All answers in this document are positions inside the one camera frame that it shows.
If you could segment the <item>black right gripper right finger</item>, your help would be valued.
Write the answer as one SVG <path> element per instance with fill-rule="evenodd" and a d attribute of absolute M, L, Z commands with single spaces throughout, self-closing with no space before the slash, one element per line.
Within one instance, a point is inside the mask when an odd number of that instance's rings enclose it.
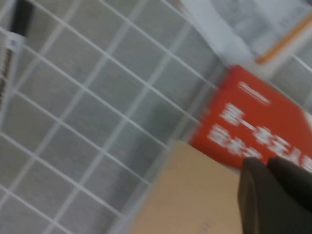
<path fill-rule="evenodd" d="M 272 157 L 268 169 L 270 180 L 269 225 L 310 226 L 312 224 L 312 175 L 281 157 Z"/>

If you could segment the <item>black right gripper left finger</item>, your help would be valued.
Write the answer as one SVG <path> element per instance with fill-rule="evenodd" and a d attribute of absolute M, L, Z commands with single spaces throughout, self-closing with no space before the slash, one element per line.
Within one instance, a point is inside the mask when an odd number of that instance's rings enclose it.
<path fill-rule="evenodd" d="M 269 225 L 269 192 L 273 176 L 268 163 L 256 158 L 243 160 L 238 187 L 242 231 L 245 234 L 310 234 L 310 226 Z"/>

